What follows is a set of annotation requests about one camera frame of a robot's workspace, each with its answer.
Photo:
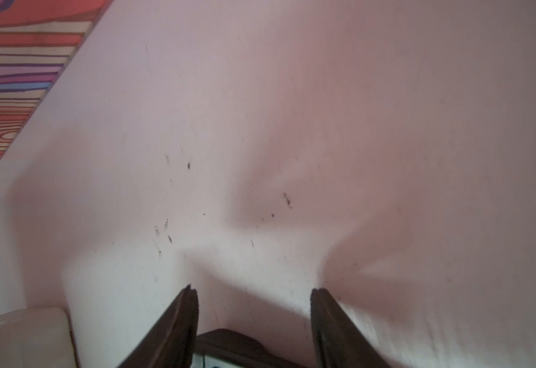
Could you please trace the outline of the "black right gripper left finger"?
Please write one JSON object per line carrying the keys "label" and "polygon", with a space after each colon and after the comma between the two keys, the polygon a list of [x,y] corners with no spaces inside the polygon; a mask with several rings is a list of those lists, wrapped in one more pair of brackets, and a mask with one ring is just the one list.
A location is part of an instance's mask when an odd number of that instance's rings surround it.
{"label": "black right gripper left finger", "polygon": [[189,368],[194,354],[198,318],[197,291],[187,286],[119,366]]}

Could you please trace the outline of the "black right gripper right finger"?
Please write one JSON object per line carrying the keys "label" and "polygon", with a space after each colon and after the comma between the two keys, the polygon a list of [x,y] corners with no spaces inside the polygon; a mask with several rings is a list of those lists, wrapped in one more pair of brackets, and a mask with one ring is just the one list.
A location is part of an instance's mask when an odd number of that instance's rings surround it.
{"label": "black right gripper right finger", "polygon": [[389,367],[325,288],[310,298],[312,340],[319,367]]}

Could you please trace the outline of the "black calculator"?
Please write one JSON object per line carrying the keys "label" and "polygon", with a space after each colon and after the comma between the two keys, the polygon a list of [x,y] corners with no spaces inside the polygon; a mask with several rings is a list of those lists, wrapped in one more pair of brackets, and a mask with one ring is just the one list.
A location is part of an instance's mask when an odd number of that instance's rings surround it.
{"label": "black calculator", "polygon": [[228,329],[217,329],[197,336],[191,367],[299,368],[271,354],[260,342]]}

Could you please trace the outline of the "white plastic storage box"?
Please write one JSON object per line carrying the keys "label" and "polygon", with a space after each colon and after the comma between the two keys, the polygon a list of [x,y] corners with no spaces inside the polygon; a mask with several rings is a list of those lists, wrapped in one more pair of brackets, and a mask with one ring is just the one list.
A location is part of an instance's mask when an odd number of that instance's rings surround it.
{"label": "white plastic storage box", "polygon": [[76,367],[70,322],[60,308],[0,315],[0,367]]}

